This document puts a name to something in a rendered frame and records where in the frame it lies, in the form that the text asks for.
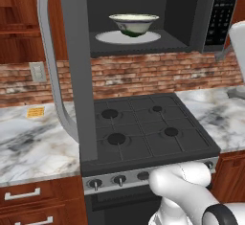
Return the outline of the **grey microwave door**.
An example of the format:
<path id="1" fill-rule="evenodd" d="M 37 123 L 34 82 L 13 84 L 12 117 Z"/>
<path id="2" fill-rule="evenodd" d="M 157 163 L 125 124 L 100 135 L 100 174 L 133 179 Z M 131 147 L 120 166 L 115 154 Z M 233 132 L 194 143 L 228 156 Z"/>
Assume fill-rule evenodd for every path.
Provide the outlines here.
<path id="1" fill-rule="evenodd" d="M 61 0 L 80 160 L 98 159 L 86 0 Z"/>

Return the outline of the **white microwave turntable plate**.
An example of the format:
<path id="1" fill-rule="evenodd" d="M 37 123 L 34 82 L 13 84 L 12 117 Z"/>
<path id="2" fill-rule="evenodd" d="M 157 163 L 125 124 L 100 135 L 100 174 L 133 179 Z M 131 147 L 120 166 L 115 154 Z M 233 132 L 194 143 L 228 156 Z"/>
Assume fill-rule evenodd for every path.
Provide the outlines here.
<path id="1" fill-rule="evenodd" d="M 100 42 L 117 45 L 145 44 L 154 42 L 160 38 L 161 36 L 154 32 L 146 32 L 145 34 L 137 37 L 127 36 L 122 34 L 120 31 L 112 31 L 96 35 L 96 40 Z"/>

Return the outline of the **white bowl with green base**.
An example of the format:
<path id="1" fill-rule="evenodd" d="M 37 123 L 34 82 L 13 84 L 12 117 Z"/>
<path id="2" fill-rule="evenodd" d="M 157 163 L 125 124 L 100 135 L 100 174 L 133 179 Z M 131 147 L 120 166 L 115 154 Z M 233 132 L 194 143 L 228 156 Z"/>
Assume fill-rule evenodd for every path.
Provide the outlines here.
<path id="1" fill-rule="evenodd" d="M 145 34 L 151 24 L 159 19 L 158 15 L 154 14 L 112 14 L 109 16 L 113 20 L 121 33 L 130 37 L 138 37 Z"/>

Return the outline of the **black oven door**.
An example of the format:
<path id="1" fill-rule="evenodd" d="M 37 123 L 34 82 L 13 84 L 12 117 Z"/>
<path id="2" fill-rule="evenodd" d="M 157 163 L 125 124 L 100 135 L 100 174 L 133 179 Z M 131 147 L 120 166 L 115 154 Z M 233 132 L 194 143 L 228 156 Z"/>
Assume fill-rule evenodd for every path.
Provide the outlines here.
<path id="1" fill-rule="evenodd" d="M 111 191 L 85 196 L 88 225 L 148 225 L 161 198 L 143 193 Z"/>

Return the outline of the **dark grey microwave oven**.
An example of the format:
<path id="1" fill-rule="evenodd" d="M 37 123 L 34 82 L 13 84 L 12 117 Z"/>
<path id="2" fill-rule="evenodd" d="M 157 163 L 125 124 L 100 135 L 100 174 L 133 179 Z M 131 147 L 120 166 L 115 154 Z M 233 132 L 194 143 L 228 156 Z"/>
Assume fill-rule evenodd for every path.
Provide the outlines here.
<path id="1" fill-rule="evenodd" d="M 236 0 L 87 0 L 91 56 L 221 51 Z M 154 14 L 149 27 L 160 39 L 136 44 L 107 44 L 98 34 L 114 32 L 111 14 Z"/>

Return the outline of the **black gas hob stove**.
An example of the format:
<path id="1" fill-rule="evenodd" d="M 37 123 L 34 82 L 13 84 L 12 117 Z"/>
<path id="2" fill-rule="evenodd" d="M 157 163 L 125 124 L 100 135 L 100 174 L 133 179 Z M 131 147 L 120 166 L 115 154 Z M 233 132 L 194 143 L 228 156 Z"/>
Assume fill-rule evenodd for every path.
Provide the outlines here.
<path id="1" fill-rule="evenodd" d="M 95 118 L 98 159 L 81 164 L 84 200 L 151 191 L 137 174 L 163 165 L 211 161 L 215 172 L 220 147 L 174 93 L 99 100 Z M 121 187 L 113 181 L 118 175 L 126 177 Z M 93 179 L 102 181 L 97 191 L 89 186 Z"/>

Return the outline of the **yellow sponge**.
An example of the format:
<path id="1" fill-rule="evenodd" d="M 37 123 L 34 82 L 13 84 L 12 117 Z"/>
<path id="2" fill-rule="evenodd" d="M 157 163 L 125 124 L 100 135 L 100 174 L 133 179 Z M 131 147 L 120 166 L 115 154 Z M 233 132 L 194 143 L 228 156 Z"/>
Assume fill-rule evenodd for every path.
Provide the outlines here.
<path id="1" fill-rule="evenodd" d="M 44 116 L 45 108 L 43 106 L 32 107 L 27 110 L 28 118 L 40 118 Z"/>

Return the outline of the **red-brown wooden drawer front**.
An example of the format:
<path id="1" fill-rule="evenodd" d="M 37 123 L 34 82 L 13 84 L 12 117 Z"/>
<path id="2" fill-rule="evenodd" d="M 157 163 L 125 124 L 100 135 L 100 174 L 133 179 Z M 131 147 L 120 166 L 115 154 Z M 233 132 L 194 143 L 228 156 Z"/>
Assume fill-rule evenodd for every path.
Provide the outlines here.
<path id="1" fill-rule="evenodd" d="M 48 216 L 54 217 L 54 223 L 49 225 L 85 225 L 79 212 L 70 212 L 64 205 L 7 214 L 0 218 L 0 225 L 14 225 L 18 221 L 32 223 Z"/>
<path id="2" fill-rule="evenodd" d="M 6 192 L 21 194 L 33 192 L 35 188 L 41 188 L 41 194 L 33 197 L 26 197 L 16 200 L 5 201 Z M 28 204 L 42 201 L 64 201 L 73 198 L 80 198 L 83 189 L 79 176 L 65 177 L 54 180 L 46 180 L 23 185 L 8 186 L 0 188 L 0 208 L 13 205 Z"/>

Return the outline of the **red-brown wooden base cupboard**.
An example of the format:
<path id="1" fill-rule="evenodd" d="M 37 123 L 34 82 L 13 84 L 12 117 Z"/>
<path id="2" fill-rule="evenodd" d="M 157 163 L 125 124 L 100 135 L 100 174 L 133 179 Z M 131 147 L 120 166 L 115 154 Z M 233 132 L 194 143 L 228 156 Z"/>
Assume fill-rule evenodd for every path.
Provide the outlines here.
<path id="1" fill-rule="evenodd" d="M 220 154 L 215 170 L 214 197 L 221 203 L 245 202 L 245 150 Z"/>

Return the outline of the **white stand appliance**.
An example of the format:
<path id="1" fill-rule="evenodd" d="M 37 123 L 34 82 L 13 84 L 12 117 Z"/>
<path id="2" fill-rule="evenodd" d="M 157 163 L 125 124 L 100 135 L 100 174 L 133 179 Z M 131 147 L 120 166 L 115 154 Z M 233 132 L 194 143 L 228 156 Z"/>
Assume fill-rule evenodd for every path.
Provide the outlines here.
<path id="1" fill-rule="evenodd" d="M 229 96 L 245 100 L 245 20 L 232 24 L 229 36 L 243 78 L 243 85 L 230 90 Z"/>

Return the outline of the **grey wall socket plate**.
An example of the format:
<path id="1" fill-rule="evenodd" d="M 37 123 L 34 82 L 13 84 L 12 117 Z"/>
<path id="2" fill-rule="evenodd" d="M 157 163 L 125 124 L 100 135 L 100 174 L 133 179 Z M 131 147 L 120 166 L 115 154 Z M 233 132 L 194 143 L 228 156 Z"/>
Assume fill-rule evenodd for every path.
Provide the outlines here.
<path id="1" fill-rule="evenodd" d="M 46 82 L 46 73 L 44 69 L 44 63 L 40 62 L 30 62 L 29 63 L 32 79 L 34 82 Z"/>

